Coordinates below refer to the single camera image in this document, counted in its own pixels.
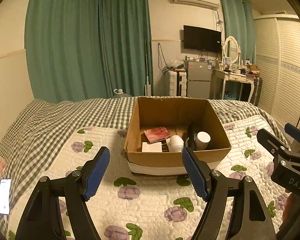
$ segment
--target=gray gingham bedsheet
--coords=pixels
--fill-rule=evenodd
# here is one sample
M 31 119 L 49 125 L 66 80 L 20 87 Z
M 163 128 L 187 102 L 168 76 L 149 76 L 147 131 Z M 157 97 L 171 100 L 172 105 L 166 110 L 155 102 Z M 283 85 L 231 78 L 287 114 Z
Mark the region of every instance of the gray gingham bedsheet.
M 85 126 L 127 129 L 136 99 L 89 99 L 59 104 L 37 99 L 31 102 L 10 126 L 0 143 L 0 156 L 7 162 L 3 177 L 12 179 L 10 208 L 14 207 L 36 176 L 50 167 L 75 130 Z M 268 121 L 275 135 L 287 144 L 274 119 L 262 109 L 241 101 L 209 101 L 222 123 L 261 115 Z M 4 235 L 7 232 L 7 225 L 1 215 L 0 230 Z

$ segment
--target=oval mirror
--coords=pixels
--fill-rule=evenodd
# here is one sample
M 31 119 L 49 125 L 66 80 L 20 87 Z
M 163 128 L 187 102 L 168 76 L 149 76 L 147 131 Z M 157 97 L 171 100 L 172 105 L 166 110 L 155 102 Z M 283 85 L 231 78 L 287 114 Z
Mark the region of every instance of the oval mirror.
M 226 38 L 226 41 L 223 45 L 223 55 L 224 57 L 231 58 L 231 63 L 235 63 L 238 60 L 238 55 L 240 48 L 236 39 L 233 36 Z

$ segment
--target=cardboard box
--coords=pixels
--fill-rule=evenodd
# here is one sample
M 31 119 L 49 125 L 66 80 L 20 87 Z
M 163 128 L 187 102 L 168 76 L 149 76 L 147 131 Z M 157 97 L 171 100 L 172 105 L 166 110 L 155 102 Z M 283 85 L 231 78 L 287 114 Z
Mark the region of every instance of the cardboard box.
M 256 76 L 260 76 L 260 68 L 258 68 L 257 65 L 250 64 L 247 66 L 249 71 L 252 71 L 252 73 Z
M 143 131 L 165 126 L 172 135 L 188 138 L 188 126 L 194 123 L 194 132 L 205 131 L 211 141 L 204 151 L 195 151 L 200 160 L 214 169 L 231 149 L 229 139 L 212 106 L 205 99 L 146 98 L 137 99 L 133 108 L 125 156 L 132 172 L 149 175 L 186 174 L 181 152 L 141 152 L 146 142 Z

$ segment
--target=phone screen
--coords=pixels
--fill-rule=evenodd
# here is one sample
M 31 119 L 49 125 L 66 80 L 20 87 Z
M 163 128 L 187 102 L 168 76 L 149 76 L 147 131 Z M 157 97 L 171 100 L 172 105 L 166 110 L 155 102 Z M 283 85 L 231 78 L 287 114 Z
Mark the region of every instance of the phone screen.
M 9 215 L 9 193 L 11 179 L 1 179 L 0 181 L 0 214 Z

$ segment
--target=quilt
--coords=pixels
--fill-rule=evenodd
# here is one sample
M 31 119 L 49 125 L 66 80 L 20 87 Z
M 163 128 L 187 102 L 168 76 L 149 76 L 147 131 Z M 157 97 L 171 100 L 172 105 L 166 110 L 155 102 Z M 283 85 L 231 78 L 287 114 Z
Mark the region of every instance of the quilt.
M 288 194 L 273 183 L 272 155 L 258 142 L 256 134 L 273 129 L 261 115 L 224 124 L 232 149 L 216 168 L 225 176 L 251 176 L 268 207 L 275 231 L 282 223 Z M 126 130 L 80 127 L 64 143 L 51 166 L 40 172 L 17 201 L 9 217 L 7 237 L 14 238 L 22 212 L 41 176 L 61 178 L 93 159 L 101 146 L 110 149 L 110 163 L 94 197 L 87 202 L 92 220 L 102 240 L 190 240 L 206 203 L 198 197 L 187 175 L 149 177 L 132 175 L 123 155 Z M 74 239 L 65 199 L 59 199 L 68 240 Z M 224 239 L 233 198 L 228 198 L 218 239 Z

